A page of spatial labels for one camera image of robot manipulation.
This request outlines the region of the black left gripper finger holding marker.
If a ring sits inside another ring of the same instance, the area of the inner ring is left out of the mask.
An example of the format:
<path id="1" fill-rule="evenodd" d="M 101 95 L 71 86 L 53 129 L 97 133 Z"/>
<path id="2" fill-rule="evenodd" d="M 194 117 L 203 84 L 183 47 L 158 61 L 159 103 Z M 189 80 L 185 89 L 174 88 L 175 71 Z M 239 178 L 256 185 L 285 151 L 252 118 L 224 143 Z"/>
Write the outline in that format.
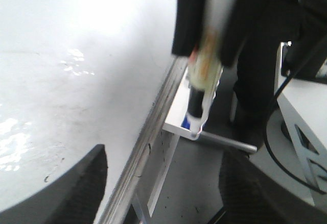
<path id="1" fill-rule="evenodd" d="M 177 0 L 171 53 L 189 57 L 200 47 L 206 0 Z"/>

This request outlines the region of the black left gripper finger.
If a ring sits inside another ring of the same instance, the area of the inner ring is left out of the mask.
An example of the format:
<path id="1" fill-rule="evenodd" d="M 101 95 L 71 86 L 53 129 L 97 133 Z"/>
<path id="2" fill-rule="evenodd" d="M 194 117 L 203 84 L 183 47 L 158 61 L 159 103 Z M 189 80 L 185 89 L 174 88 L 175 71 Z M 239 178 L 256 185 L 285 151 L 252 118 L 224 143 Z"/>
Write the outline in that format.
<path id="1" fill-rule="evenodd" d="M 234 136 L 261 147 L 262 123 L 274 95 L 277 49 L 299 38 L 302 9 L 297 0 L 235 0 L 224 28 L 219 57 L 237 65 Z"/>
<path id="2" fill-rule="evenodd" d="M 97 144 L 57 180 L 1 212 L 1 223 L 93 223 L 106 183 L 105 146 Z"/>
<path id="3" fill-rule="evenodd" d="M 272 180 L 238 150 L 225 150 L 219 191 L 229 223 L 326 223 L 326 213 Z"/>

